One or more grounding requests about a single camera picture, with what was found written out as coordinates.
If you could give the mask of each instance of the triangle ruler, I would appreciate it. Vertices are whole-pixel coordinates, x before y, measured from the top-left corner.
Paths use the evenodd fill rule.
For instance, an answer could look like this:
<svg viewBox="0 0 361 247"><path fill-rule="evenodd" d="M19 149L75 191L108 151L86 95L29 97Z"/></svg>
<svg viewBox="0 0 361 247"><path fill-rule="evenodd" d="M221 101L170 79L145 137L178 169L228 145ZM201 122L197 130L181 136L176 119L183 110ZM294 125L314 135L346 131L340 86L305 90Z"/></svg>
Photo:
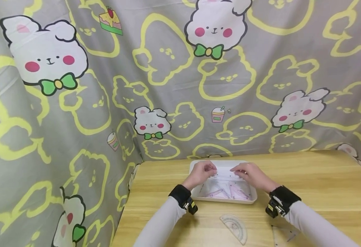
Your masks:
<svg viewBox="0 0 361 247"><path fill-rule="evenodd" d="M292 241L300 232L296 229L287 229L278 226L272 227L272 235L274 237L275 247L285 247L287 243Z"/></svg>

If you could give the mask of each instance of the white cartoon bunny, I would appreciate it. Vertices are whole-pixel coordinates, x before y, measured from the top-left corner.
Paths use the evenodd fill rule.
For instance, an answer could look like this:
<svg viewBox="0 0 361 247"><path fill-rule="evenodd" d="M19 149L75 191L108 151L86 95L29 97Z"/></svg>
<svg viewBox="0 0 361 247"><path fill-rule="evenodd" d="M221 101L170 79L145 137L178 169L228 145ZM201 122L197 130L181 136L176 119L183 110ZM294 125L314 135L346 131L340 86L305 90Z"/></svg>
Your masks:
<svg viewBox="0 0 361 247"><path fill-rule="evenodd" d="M171 124L166 119L167 113L162 109L150 110L146 106L135 109L134 128L145 140L151 138L162 139L162 136L171 130Z"/></svg>
<svg viewBox="0 0 361 247"><path fill-rule="evenodd" d="M358 152L355 148L353 148L353 146L348 143L341 143L336 149L349 154L361 166L361 160L359 159Z"/></svg>
<svg viewBox="0 0 361 247"><path fill-rule="evenodd" d="M86 228L82 226L86 217L86 205L81 196L67 197L64 188L60 189L64 211L59 218L51 247L73 247L86 234Z"/></svg>
<svg viewBox="0 0 361 247"><path fill-rule="evenodd" d="M307 95L302 90L288 94L271 119L272 126L279 127L279 133L291 128L301 129L305 123L318 117L326 108L323 98L329 93L327 88L321 88Z"/></svg>
<svg viewBox="0 0 361 247"><path fill-rule="evenodd" d="M32 18L17 15L1 19L0 26L25 85L39 85L46 96L77 88L76 79L86 72L88 60L68 21L42 28Z"/></svg>
<svg viewBox="0 0 361 247"><path fill-rule="evenodd" d="M223 51L237 46L248 30L245 13L251 4L251 0L197 0L184 27L194 55L219 60Z"/></svg>

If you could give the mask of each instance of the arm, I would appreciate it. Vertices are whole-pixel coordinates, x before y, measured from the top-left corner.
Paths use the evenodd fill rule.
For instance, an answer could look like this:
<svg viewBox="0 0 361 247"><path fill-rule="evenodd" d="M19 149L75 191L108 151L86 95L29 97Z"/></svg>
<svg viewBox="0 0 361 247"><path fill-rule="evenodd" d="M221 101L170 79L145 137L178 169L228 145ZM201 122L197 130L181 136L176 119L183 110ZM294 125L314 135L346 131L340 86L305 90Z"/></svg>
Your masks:
<svg viewBox="0 0 361 247"><path fill-rule="evenodd" d="M186 210L180 208L178 201L168 197L167 201L147 222L139 234L134 247L164 246L176 222L185 215Z"/></svg>
<svg viewBox="0 0 361 247"><path fill-rule="evenodd" d="M284 218L316 246L359 246L302 201L293 203Z"/></svg>
<svg viewBox="0 0 361 247"><path fill-rule="evenodd" d="M191 196L191 190L203 184L217 172L211 161L196 163L189 176L181 185L177 185L169 194L167 201L147 222L139 234L134 247L162 247L177 221L186 213L182 208Z"/></svg>
<svg viewBox="0 0 361 247"><path fill-rule="evenodd" d="M256 164L240 163L230 171L242 177L256 189L261 189L268 193L271 198L276 198L275 201L279 202L282 200L283 204L280 203L280 205L285 205L285 208L288 210L284 218L295 228L299 229L316 246L359 246L322 216L305 205L300 197L287 188L284 190L284 186L280 186L270 179Z"/></svg>

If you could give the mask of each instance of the person's right hand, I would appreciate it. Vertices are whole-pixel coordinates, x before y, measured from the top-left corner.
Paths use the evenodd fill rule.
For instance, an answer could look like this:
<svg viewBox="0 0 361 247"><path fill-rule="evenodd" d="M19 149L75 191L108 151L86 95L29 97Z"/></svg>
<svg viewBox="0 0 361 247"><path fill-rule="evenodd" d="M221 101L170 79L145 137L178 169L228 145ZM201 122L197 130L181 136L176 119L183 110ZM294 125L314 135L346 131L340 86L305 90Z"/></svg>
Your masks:
<svg viewBox="0 0 361 247"><path fill-rule="evenodd" d="M279 184L270 179L254 163L240 163L238 166L230 169L230 171L234 172L235 175L241 177L256 189L264 190L266 193L270 193L277 187L280 187Z"/></svg>

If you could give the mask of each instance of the finger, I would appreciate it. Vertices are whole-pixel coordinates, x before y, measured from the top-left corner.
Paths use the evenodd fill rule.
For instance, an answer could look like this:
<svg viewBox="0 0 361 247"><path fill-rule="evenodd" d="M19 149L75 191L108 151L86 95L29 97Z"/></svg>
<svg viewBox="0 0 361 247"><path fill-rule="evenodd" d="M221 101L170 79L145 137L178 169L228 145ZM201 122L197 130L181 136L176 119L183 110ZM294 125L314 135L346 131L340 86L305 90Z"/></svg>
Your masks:
<svg viewBox="0 0 361 247"><path fill-rule="evenodd" d="M248 174L244 173L244 172L240 172L240 171L235 171L234 172L235 175L237 175L238 177L244 179L245 181L249 181L249 176Z"/></svg>
<svg viewBox="0 0 361 247"><path fill-rule="evenodd" d="M217 170L209 170L206 173L209 175L209 177L212 177L217 173Z"/></svg>
<svg viewBox="0 0 361 247"><path fill-rule="evenodd" d="M217 168L214 164L206 164L204 168L205 168L205 171L217 170Z"/></svg>
<svg viewBox="0 0 361 247"><path fill-rule="evenodd" d="M212 161L204 161L204 164L206 166L212 167L212 169L217 169L216 166L212 163Z"/></svg>
<svg viewBox="0 0 361 247"><path fill-rule="evenodd" d="M241 171L241 170L244 170L244 171L245 171L247 164L248 164L248 163L240 163L240 164L238 164L238 166L235 166L235 167L231 168L230 171L231 171L231 172Z"/></svg>

